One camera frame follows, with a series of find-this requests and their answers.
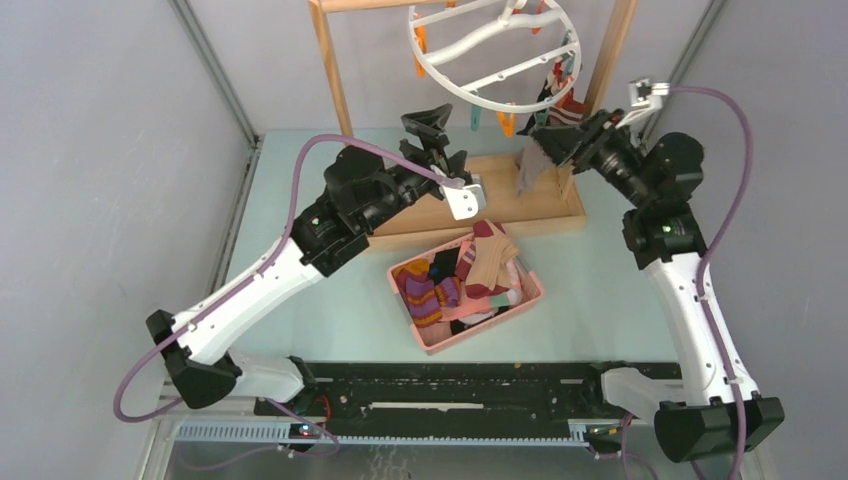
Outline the orange cuffed grey sock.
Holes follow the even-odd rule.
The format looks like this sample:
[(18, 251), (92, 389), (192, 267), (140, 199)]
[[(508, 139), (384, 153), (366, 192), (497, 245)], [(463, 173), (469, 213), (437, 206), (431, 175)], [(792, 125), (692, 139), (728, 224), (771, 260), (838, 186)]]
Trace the orange cuffed grey sock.
[(574, 98), (574, 91), (570, 90), (556, 104), (548, 108), (547, 125), (577, 125), (581, 122), (586, 112), (584, 103)]

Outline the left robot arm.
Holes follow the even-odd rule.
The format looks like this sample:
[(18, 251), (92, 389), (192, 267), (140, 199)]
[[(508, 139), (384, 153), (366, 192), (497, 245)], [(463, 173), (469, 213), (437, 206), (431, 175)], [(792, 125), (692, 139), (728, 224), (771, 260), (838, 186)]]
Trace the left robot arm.
[(254, 324), (294, 294), (334, 274), (364, 252), (385, 223), (425, 197), (448, 204), (464, 220), (484, 207), (467, 154), (448, 154), (450, 104), (404, 114), (397, 152), (343, 135), (319, 135), (312, 145), (341, 148), (325, 168), (322, 193), (291, 208), (281, 237), (253, 265), (198, 304), (176, 314), (156, 311), (147, 327), (181, 401), (203, 409), (230, 395), (272, 399), (292, 416), (316, 403), (304, 362), (257, 360), (232, 351)]

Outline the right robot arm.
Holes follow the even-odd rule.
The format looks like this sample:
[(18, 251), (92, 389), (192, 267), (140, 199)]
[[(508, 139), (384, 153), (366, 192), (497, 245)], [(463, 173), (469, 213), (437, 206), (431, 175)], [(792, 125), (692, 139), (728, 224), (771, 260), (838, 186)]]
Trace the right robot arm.
[(703, 179), (703, 146), (672, 132), (642, 152), (623, 118), (620, 110), (599, 111), (578, 125), (538, 127), (531, 139), (553, 164), (594, 171), (630, 202), (623, 237), (660, 300), (682, 384), (672, 388), (620, 365), (583, 388), (583, 408), (596, 418), (622, 408), (650, 423), (675, 463), (749, 452), (785, 411), (749, 374), (715, 297), (709, 250), (689, 204)]

